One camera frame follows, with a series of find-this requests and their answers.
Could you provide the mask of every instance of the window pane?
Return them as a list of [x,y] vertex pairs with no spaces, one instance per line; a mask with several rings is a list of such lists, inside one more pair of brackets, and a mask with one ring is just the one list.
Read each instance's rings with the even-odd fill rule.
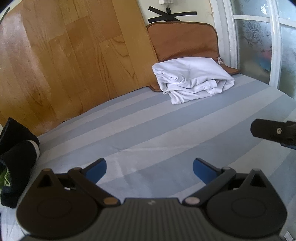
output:
[[236,20],[241,73],[269,83],[271,69],[270,23]]
[[233,14],[269,17],[266,0],[231,0],[231,5]]
[[296,21],[296,7],[289,0],[277,0],[279,17]]
[[282,63],[279,90],[296,99],[296,29],[281,25]]

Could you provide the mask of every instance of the green fabric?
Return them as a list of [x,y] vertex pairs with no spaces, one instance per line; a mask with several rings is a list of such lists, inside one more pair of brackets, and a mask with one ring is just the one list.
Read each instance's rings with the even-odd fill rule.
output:
[[2,190],[2,188],[4,186],[10,187],[9,180],[10,180],[10,173],[9,173],[8,169],[5,168],[0,174],[0,190]]

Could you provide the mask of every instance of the striped bed sheet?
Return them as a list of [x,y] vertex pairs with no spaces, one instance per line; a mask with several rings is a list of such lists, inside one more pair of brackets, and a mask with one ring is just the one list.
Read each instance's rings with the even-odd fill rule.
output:
[[[256,118],[296,119],[296,102],[279,90],[238,74],[222,94],[172,105],[170,97],[142,88],[103,103],[43,134],[32,181],[43,168],[56,173],[86,167],[100,157],[107,172],[97,183],[118,197],[178,197],[204,183],[192,170],[196,157],[237,172],[260,168],[296,216],[296,151],[255,138]],[[23,236],[15,210],[1,208],[3,240]]]

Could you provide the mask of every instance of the wooden board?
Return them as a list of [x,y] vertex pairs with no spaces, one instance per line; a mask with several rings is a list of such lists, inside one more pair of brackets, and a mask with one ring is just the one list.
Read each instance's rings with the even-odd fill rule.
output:
[[136,0],[23,0],[0,25],[0,123],[34,134],[156,83]]

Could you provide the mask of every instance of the folded white cloth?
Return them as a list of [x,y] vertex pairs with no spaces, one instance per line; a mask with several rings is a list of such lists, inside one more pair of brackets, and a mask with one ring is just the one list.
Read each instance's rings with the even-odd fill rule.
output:
[[156,63],[152,69],[172,104],[215,95],[234,85],[234,78],[211,58],[172,59]]

